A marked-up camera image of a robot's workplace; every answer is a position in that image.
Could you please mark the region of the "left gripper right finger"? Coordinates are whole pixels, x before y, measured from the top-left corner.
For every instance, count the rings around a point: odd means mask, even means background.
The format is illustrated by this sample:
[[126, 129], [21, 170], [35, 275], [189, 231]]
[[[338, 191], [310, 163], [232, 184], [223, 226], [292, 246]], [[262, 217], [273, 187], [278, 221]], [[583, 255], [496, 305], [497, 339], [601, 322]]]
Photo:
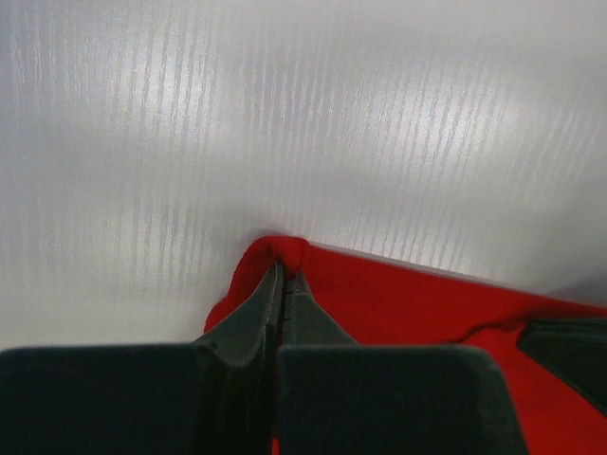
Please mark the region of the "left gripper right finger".
[[364, 346], [288, 284], [277, 354], [284, 454], [524, 454], [505, 379], [460, 345]]

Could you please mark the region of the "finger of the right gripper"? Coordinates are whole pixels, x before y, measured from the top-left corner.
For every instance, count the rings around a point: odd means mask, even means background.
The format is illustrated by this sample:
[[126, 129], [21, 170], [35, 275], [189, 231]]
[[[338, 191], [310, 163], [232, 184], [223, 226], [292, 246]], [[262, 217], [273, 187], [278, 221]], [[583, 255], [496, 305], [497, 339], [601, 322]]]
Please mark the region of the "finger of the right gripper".
[[535, 319], [518, 349], [606, 413], [606, 319]]

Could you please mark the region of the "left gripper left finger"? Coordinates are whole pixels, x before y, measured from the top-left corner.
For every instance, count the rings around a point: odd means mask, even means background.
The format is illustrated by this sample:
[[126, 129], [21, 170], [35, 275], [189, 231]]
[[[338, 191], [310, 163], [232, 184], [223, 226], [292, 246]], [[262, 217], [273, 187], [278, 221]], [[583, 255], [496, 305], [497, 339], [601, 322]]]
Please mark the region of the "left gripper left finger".
[[1, 354], [5, 454], [268, 454], [285, 272], [186, 343]]

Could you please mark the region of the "red t shirt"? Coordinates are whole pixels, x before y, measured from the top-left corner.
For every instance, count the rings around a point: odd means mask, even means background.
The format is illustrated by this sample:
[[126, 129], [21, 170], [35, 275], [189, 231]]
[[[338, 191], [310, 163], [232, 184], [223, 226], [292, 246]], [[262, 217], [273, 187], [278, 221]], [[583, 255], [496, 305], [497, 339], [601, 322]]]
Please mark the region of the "red t shirt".
[[242, 256], [206, 330], [242, 304], [275, 261], [288, 277], [304, 273], [316, 302], [362, 344], [455, 342], [488, 351], [505, 373], [531, 453], [605, 453], [605, 416], [516, 346], [533, 319], [602, 318], [605, 309], [363, 259], [299, 237], [266, 236]]

